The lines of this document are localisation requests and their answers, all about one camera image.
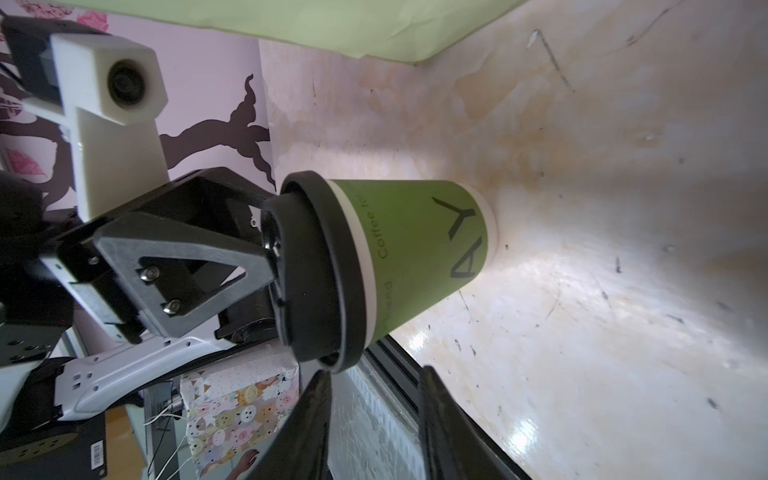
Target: pink flower decal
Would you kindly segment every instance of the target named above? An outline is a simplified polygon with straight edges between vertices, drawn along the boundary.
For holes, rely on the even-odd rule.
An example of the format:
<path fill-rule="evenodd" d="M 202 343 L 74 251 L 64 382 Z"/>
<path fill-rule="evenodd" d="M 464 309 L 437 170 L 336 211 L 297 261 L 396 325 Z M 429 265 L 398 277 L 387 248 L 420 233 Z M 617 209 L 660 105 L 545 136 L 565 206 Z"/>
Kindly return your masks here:
<path fill-rule="evenodd" d="M 0 97 L 0 120 L 10 120 L 23 110 L 22 104 Z"/>
<path fill-rule="evenodd" d="M 103 12 L 94 12 L 93 10 L 88 10 L 82 15 L 79 15 L 78 23 L 96 28 L 97 30 L 101 31 L 107 31 L 107 28 L 109 28 L 109 24 L 107 23 L 107 14 Z"/>
<path fill-rule="evenodd" d="M 10 148 L 5 151 L 5 157 L 10 163 L 11 170 L 18 175 L 43 175 L 45 172 L 38 162 L 27 154 L 23 154 L 18 150 L 11 150 Z"/>
<path fill-rule="evenodd" d="M 66 5 L 52 5 L 44 2 L 30 2 L 29 0 L 16 0 L 28 14 L 35 18 L 64 18 L 72 13 L 74 8 Z"/>

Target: tree branch silhouette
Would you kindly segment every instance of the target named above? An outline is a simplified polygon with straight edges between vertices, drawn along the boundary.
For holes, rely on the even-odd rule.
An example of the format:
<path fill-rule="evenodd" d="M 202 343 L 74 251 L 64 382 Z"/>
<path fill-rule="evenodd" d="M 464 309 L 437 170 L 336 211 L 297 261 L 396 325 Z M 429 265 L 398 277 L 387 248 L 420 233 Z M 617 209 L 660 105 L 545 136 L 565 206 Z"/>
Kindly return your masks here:
<path fill-rule="evenodd" d="M 253 75 L 245 80 L 245 98 L 237 105 L 230 115 L 230 120 L 203 120 L 182 131 L 176 137 L 162 134 L 160 142 L 163 145 L 165 161 L 168 168 L 176 167 L 179 162 L 199 151 L 207 150 L 217 145 L 226 145 L 237 150 L 245 158 L 250 158 L 253 165 L 265 173 L 267 180 L 275 185 L 272 178 L 272 167 L 261 156 L 259 141 L 268 141 L 270 131 L 259 125 L 248 124 L 256 120 L 256 94 L 250 87 Z"/>
<path fill-rule="evenodd" d="M 27 98 L 29 94 L 19 88 L 12 79 L 0 75 L 0 88 L 6 95 L 11 95 L 19 100 Z M 38 186 L 48 195 L 43 198 L 43 207 L 47 207 L 59 201 L 74 186 L 72 173 L 72 152 L 69 143 L 61 136 L 58 125 L 52 121 L 38 117 L 30 124 L 22 124 L 16 121 L 0 121 L 0 134 L 14 135 L 16 137 L 46 138 L 56 144 L 56 160 L 53 164 L 53 174 L 48 181 Z"/>

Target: barcode label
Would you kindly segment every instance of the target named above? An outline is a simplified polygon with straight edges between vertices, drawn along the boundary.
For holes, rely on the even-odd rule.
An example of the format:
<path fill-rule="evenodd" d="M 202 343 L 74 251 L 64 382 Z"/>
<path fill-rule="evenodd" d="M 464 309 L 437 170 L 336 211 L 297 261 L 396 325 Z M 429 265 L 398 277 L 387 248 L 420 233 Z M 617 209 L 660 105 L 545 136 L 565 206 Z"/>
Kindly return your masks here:
<path fill-rule="evenodd" d="M 91 445 L 91 470 L 101 467 L 104 464 L 104 441 Z"/>

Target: black triangular bracket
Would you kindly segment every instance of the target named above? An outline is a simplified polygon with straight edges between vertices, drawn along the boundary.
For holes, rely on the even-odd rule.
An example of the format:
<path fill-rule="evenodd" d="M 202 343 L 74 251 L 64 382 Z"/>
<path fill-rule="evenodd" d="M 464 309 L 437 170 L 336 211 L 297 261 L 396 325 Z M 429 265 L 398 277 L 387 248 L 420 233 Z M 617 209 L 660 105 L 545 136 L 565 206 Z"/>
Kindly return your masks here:
<path fill-rule="evenodd" d="M 143 212 L 107 223 L 92 239 L 142 323 L 159 336 L 181 337 L 274 280 L 261 245 Z M 245 273 L 205 291 L 185 267 L 190 261 L 240 266 Z"/>

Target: floor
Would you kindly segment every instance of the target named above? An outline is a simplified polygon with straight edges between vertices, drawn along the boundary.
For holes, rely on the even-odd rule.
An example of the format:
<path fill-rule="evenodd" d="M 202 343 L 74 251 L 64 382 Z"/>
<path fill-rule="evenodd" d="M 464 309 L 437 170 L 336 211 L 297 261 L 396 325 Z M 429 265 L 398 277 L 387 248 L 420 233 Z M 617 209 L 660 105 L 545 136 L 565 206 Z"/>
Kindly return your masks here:
<path fill-rule="evenodd" d="M 134 436 L 125 407 L 107 410 L 107 476 L 104 480 L 136 480 L 141 478 L 144 457 Z"/>
<path fill-rule="evenodd" d="M 278 185 L 488 198 L 494 264 L 393 335 L 532 478 L 766 478 L 768 4 L 530 0 L 417 66 L 260 48 Z"/>

